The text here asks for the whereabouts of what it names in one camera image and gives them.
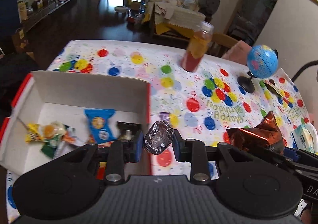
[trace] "round table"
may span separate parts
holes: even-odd
[[[249,94],[237,84],[237,77],[248,76],[247,66],[205,55],[198,70],[189,73],[179,66],[183,54],[182,49],[146,43],[75,40],[48,70],[146,80],[151,83],[150,124],[169,114],[171,125],[184,139],[198,139],[207,146],[228,142],[226,129],[254,127],[273,111],[285,145],[293,147],[291,131],[308,122],[309,116],[297,87],[282,69],[268,80],[253,79],[255,92]],[[71,69],[66,62],[71,62]],[[274,83],[283,98],[271,94],[263,81]],[[151,171],[189,176],[190,163],[176,162],[170,146],[151,156]]]

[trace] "wooden chair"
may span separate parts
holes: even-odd
[[[226,51],[237,44],[237,40],[221,33],[214,33],[212,37],[212,46],[206,52],[209,55],[222,57]]]

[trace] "green balloon print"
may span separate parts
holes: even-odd
[[[164,65],[161,67],[161,71],[165,74],[169,74],[171,72],[171,67],[169,65]]]
[[[265,117],[267,115],[267,113],[263,109],[260,110],[260,113],[262,114],[262,117]]]
[[[215,89],[214,83],[213,81],[211,81],[210,79],[206,79],[204,81],[204,85],[208,88],[208,89]]]
[[[260,86],[261,87],[265,87],[265,84],[264,84],[264,82],[262,80],[260,81]]]

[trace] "wooden floor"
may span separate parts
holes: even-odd
[[[186,42],[155,36],[150,38],[149,26],[134,31],[114,7],[122,0],[74,0],[40,21],[28,33],[35,60],[42,70],[48,68],[63,47],[77,39],[105,39],[152,43],[185,49]]]

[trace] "orange juice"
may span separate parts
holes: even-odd
[[[181,66],[188,72],[195,72],[198,65],[209,48],[212,40],[214,27],[205,21],[201,22],[200,28],[196,30],[190,39],[187,51],[185,52]]]

